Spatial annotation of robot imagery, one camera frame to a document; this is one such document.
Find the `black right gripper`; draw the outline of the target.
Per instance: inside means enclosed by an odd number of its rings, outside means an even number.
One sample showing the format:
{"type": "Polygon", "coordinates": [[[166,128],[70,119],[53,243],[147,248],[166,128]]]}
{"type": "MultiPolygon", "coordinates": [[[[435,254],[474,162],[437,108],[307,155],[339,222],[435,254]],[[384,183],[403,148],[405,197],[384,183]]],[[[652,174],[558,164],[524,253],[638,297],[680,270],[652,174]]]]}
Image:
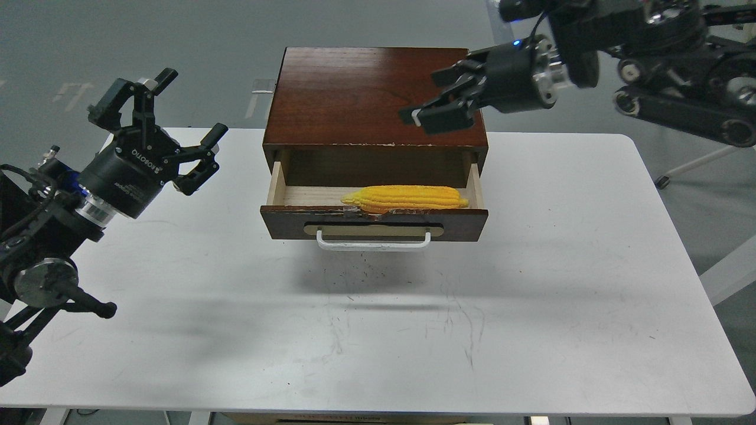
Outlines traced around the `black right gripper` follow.
{"type": "Polygon", "coordinates": [[[464,76],[483,78],[481,90],[446,89],[425,104],[401,108],[400,121],[436,135],[473,127],[480,107],[493,107],[500,113],[550,109],[562,83],[562,60],[553,41],[537,34],[472,51],[450,67],[431,73],[438,88],[464,76]]]}

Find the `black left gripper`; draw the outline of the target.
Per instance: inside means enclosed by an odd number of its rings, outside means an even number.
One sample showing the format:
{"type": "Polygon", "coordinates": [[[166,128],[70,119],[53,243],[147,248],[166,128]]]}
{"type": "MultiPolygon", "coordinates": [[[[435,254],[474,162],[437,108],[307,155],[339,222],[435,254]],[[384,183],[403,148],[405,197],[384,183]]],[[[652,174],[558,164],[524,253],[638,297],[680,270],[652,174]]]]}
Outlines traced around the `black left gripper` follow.
{"type": "Polygon", "coordinates": [[[159,156],[149,155],[152,151],[143,149],[157,147],[159,126],[155,123],[155,97],[177,76],[178,71],[165,68],[152,80],[118,78],[97,104],[87,107],[89,123],[110,132],[114,139],[103,145],[84,167],[78,183],[87,193],[130,218],[138,218],[168,181],[173,182],[177,191],[190,196],[219,170],[214,149],[229,131],[222,123],[211,127],[199,145],[179,148],[172,156],[173,164],[166,164],[159,156]],[[133,100],[132,121],[129,126],[122,126],[121,108],[130,99],[133,100]],[[129,143],[119,147],[116,140],[129,143]],[[138,142],[141,148],[130,142],[138,142]],[[197,164],[186,174],[178,175],[178,165],[186,162],[197,164]]]}

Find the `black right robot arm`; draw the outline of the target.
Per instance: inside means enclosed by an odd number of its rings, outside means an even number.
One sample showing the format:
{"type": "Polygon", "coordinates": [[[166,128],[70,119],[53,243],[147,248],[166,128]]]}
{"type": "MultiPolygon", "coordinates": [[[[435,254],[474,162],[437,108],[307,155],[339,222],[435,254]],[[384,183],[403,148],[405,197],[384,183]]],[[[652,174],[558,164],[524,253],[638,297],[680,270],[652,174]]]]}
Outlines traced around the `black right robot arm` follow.
{"type": "Polygon", "coordinates": [[[432,73],[435,99],[399,112],[428,135],[470,128],[475,112],[550,109],[558,89],[594,88],[599,52],[618,60],[621,113],[737,148],[754,147],[754,42],[709,27],[754,22],[754,6],[697,1],[501,1],[504,22],[537,17],[551,35],[473,51],[432,73]]]}

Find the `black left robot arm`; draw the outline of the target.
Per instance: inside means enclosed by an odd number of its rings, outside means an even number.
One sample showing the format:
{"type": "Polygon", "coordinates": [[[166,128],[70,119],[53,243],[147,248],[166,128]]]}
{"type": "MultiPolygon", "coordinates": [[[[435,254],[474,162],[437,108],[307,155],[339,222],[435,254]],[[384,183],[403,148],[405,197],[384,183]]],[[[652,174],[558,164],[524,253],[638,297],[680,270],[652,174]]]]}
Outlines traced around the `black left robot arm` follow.
{"type": "Polygon", "coordinates": [[[155,99],[177,75],[167,68],[153,79],[115,80],[89,106],[89,122],[112,140],[84,170],[59,161],[56,145],[33,168],[2,165],[2,300],[24,304],[2,320],[2,385],[25,374],[32,341],[57,313],[115,315],[115,303],[79,287],[72,256],[86,240],[102,239],[114,216],[140,216],[167,183],[192,195],[219,170],[227,126],[217,123],[199,145],[182,147],[156,122],[155,99]]]}

